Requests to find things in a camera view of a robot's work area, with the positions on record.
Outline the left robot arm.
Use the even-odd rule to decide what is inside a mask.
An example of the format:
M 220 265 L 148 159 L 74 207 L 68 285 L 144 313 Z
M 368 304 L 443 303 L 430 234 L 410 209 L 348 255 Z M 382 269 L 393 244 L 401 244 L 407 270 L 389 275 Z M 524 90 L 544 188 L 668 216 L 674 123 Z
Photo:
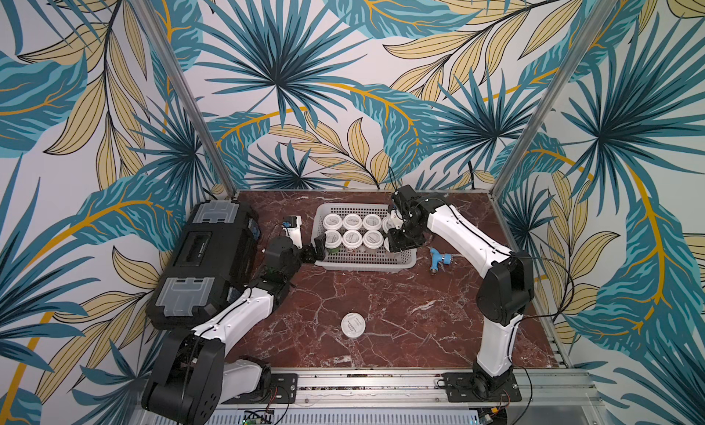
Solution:
M 225 359 L 253 327 L 284 302 L 301 265 L 326 256 L 325 236 L 297 246 L 277 237 L 265 251 L 264 264 L 242 294 L 222 312 L 198 326 L 171 331 L 142 392 L 141 406 L 178 424 L 204 424 L 224 401 L 244 397 L 269 402 L 279 389 L 269 364 L 241 357 Z

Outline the aluminium rail frame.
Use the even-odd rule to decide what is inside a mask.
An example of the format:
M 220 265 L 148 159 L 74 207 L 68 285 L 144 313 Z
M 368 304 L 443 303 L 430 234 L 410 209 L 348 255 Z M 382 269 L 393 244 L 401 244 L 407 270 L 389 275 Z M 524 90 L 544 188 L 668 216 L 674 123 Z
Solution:
M 497 401 L 452 402 L 437 368 L 298 369 L 295 397 L 220 405 L 212 424 L 608 424 L 609 414 L 585 370 L 518 369 Z

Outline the right aluminium corner post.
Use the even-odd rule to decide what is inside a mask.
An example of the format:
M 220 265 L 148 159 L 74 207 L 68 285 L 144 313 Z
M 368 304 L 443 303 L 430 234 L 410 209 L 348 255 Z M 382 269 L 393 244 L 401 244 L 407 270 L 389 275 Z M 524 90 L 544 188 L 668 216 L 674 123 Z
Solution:
M 551 83 L 548 85 L 541 102 L 538 104 L 536 111 L 531 116 L 523 134 L 517 140 L 512 153 L 508 157 L 499 178 L 497 179 L 489 196 L 492 200 L 497 201 L 506 190 L 512 173 L 521 163 L 523 155 L 527 152 L 529 146 L 538 133 L 540 126 L 545 121 L 545 117 L 552 109 L 554 102 L 561 94 L 564 87 L 568 84 L 571 76 L 578 68 L 578 65 L 589 51 L 593 41 L 598 37 L 600 29 L 607 18 L 609 17 L 613 7 L 619 0 L 597 0 L 596 6 L 586 17 L 585 26 L 576 34 L 576 41 L 573 46 L 567 50 L 565 60 L 557 69 Z

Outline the aluminium corner post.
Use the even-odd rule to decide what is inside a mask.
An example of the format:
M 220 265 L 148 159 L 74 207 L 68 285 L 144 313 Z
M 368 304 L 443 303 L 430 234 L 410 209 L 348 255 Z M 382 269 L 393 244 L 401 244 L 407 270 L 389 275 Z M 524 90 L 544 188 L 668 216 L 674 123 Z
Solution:
M 187 113 L 187 117 L 194 125 L 196 135 L 200 138 L 206 155 L 210 158 L 213 164 L 216 175 L 220 179 L 220 183 L 224 186 L 227 197 L 236 199 L 238 197 L 238 189 L 231 180 L 229 169 L 225 166 L 217 146 L 209 131 L 209 126 L 205 121 L 201 110 L 196 103 L 187 79 L 178 63 L 174 50 L 170 45 L 166 32 L 162 30 L 161 22 L 158 19 L 156 12 L 150 0 L 129 0 L 136 13 L 138 21 L 144 28 L 152 46 L 161 61 L 165 70 L 165 75 L 174 86 L 174 92 L 181 101 L 182 107 Z
M 531 116 L 523 134 L 517 140 L 512 153 L 508 157 L 499 178 L 497 179 L 489 196 L 492 200 L 497 201 L 506 190 L 512 173 L 521 163 L 523 155 L 527 152 L 529 146 L 538 133 L 540 126 L 545 121 L 545 117 L 552 109 L 554 102 L 561 94 L 564 87 L 568 84 L 571 76 L 578 68 L 578 65 L 589 51 L 593 41 L 598 37 L 600 29 L 607 18 L 609 17 L 613 7 L 619 0 L 597 0 L 596 6 L 586 17 L 585 26 L 576 34 L 576 41 L 573 46 L 567 50 L 565 60 L 557 69 L 551 83 L 548 85 L 541 102 L 538 104 L 536 111 Z

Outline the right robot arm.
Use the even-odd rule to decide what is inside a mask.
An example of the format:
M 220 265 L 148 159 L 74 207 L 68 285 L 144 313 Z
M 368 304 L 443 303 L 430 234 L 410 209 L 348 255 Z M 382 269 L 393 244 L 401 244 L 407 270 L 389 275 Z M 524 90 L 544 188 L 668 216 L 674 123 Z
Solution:
M 532 258 L 490 238 L 444 197 L 423 196 L 402 186 L 391 201 L 390 252 L 419 248 L 429 233 L 451 245 L 481 276 L 476 302 L 483 316 L 483 336 L 473 372 L 499 384 L 511 375 L 517 328 L 534 299 Z

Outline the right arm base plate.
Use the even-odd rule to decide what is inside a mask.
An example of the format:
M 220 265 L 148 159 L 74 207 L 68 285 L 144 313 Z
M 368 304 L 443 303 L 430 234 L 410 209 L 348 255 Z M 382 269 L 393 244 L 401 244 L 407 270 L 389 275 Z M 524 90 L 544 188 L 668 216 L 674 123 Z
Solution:
M 474 373 L 444 373 L 439 388 L 450 403 L 490 402 L 501 405 L 523 399 L 519 384 L 512 372 L 501 377 L 487 377 Z

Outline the black toolbox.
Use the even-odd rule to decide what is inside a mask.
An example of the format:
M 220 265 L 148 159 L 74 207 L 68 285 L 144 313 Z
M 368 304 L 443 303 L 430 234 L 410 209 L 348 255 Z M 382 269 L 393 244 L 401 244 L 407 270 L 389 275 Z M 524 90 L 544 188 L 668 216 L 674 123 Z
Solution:
M 242 294 L 262 235 L 258 218 L 250 204 L 237 200 L 193 208 L 146 307 L 156 330 L 198 326 Z

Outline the left aluminium corner post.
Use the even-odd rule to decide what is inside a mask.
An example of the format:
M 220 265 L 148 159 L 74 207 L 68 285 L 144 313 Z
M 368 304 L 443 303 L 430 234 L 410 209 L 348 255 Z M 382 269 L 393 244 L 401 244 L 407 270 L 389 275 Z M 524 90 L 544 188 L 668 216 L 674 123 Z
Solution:
M 170 45 L 166 32 L 162 30 L 161 22 L 158 19 L 156 12 L 150 0 L 129 0 L 136 13 L 138 21 L 144 28 L 152 46 L 161 61 L 165 70 L 165 75 L 174 86 L 174 92 L 181 101 L 182 107 L 187 113 L 187 117 L 194 125 L 196 135 L 200 138 L 206 155 L 210 158 L 213 164 L 216 175 L 220 179 L 220 183 L 224 186 L 227 197 L 236 199 L 238 197 L 238 189 L 231 180 L 229 169 L 225 166 L 217 146 L 209 131 L 209 126 L 205 121 L 201 110 L 196 103 L 187 79 L 178 63 L 174 50 Z

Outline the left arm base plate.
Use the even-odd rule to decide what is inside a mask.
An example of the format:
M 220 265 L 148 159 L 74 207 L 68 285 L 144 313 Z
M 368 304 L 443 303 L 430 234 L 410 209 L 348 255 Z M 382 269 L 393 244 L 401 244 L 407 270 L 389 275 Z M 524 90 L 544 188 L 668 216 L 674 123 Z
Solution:
M 297 400 L 297 383 L 299 375 L 296 373 L 274 373 L 265 377 L 253 392 L 237 396 L 224 397 L 221 404 L 275 404 L 290 405 Z

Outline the white plastic basket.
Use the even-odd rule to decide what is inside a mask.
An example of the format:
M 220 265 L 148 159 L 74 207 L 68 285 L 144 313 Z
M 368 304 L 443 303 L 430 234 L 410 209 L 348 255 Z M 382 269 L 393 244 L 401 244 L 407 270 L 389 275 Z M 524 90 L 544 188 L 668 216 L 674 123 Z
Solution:
M 383 219 L 387 206 L 364 203 L 332 203 L 317 209 L 312 239 L 324 239 L 324 258 L 317 266 L 336 271 L 396 273 L 417 262 L 414 249 L 387 250 Z

